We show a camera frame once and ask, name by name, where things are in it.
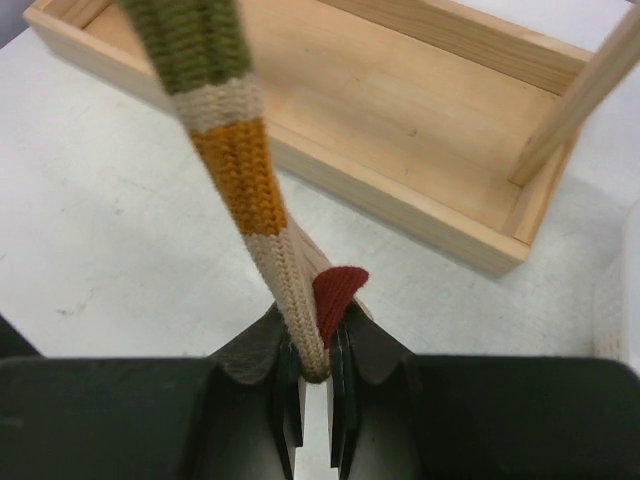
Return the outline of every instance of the knitted sock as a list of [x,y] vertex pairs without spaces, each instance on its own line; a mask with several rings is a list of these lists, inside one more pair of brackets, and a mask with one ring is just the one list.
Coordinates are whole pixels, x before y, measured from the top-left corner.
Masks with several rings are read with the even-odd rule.
[[[305,379],[323,381],[330,369],[311,285],[318,273],[308,257],[314,248],[291,221],[273,173],[261,91],[235,1],[119,1],[275,297]],[[366,281],[358,274],[354,283],[353,272],[337,272],[320,280],[325,336]],[[330,285],[331,279],[347,290]]]

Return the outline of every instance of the green knit stripe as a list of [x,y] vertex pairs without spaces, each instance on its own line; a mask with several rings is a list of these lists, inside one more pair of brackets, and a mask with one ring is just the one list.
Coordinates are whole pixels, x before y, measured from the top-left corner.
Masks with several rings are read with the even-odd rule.
[[170,95],[251,71],[234,0],[119,0]]

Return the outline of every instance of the beige knit stripe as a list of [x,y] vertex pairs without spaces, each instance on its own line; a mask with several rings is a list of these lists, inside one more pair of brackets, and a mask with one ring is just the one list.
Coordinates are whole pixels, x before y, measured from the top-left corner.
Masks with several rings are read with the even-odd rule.
[[200,133],[262,115],[262,95],[254,73],[232,78],[222,85],[204,85],[177,93],[172,100],[187,129]]
[[[303,268],[307,272],[307,275],[311,279],[311,282],[318,276],[320,272],[324,272],[331,268],[331,262],[324,254],[320,247],[311,239],[307,232],[305,232],[300,225],[289,215],[288,217],[289,229],[291,230],[291,237],[294,244],[302,253],[303,256]],[[360,308],[369,319],[373,320],[373,315],[357,297],[356,302],[360,305]]]
[[302,269],[302,253],[296,252],[289,230],[278,235],[245,235],[243,240],[282,312],[305,379],[315,383],[326,380],[329,352],[316,324],[313,288]]

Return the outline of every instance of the pine wood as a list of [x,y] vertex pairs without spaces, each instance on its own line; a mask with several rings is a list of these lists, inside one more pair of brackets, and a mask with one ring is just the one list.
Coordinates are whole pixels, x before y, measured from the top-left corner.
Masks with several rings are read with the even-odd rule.
[[111,0],[58,0],[43,4],[42,11],[68,25],[84,28],[109,5]]
[[504,233],[531,245],[567,166],[577,136],[556,150],[542,170],[522,189]]
[[525,144],[510,180],[526,185],[640,61],[640,4],[623,18]]
[[452,0],[320,0],[561,95],[591,53]]
[[[76,2],[96,10],[85,27],[42,2],[26,18],[61,57],[170,110],[117,7]],[[548,201],[508,175],[557,95],[315,0],[241,2],[280,166],[488,272],[525,260],[514,232]],[[556,178],[541,183],[550,198]]]

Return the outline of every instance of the mustard yellow knit stripe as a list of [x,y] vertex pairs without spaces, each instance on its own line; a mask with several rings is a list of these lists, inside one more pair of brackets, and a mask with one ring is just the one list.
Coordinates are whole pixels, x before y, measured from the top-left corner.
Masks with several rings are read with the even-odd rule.
[[277,235],[286,228],[262,119],[190,135],[240,233]]

